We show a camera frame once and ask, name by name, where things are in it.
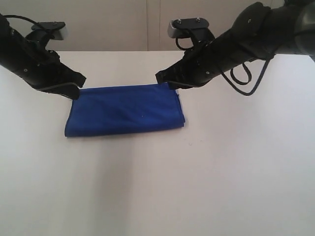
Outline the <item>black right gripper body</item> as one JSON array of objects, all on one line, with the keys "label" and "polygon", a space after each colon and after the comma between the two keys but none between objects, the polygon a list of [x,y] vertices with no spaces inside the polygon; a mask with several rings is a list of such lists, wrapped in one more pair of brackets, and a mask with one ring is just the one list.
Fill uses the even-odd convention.
[{"label": "black right gripper body", "polygon": [[247,61],[261,58],[261,43],[255,37],[238,39],[227,31],[212,42],[200,42],[185,51],[177,63],[185,65],[186,81],[206,85],[210,80]]}]

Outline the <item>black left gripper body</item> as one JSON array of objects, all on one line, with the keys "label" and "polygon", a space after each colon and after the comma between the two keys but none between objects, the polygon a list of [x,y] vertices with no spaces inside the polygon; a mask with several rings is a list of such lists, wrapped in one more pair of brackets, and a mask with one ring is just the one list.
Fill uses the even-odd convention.
[{"label": "black left gripper body", "polygon": [[23,49],[4,48],[4,67],[22,78],[33,89],[38,90],[54,85],[64,84],[60,81],[60,61],[49,64],[38,62]]}]

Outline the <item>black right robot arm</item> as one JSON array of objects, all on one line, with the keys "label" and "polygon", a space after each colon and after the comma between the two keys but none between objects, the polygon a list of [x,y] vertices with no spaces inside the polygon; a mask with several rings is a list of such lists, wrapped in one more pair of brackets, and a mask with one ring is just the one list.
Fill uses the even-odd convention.
[{"label": "black right robot arm", "polygon": [[315,56],[312,0],[287,0],[278,8],[253,3],[218,37],[209,25],[198,17],[170,22],[169,37],[189,38],[192,46],[184,49],[181,60],[156,74],[158,83],[172,89],[199,88],[246,62],[269,62],[277,54]]}]

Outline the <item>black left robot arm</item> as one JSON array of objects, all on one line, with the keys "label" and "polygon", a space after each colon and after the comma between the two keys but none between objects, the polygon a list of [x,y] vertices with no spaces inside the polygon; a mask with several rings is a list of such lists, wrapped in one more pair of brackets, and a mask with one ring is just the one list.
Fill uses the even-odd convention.
[{"label": "black left robot arm", "polygon": [[[22,36],[10,26],[9,18],[32,23],[31,32]],[[35,22],[23,16],[1,15],[1,66],[37,91],[78,99],[86,77],[64,65],[56,51],[46,49],[50,40],[65,39],[65,27],[65,22]]]}]

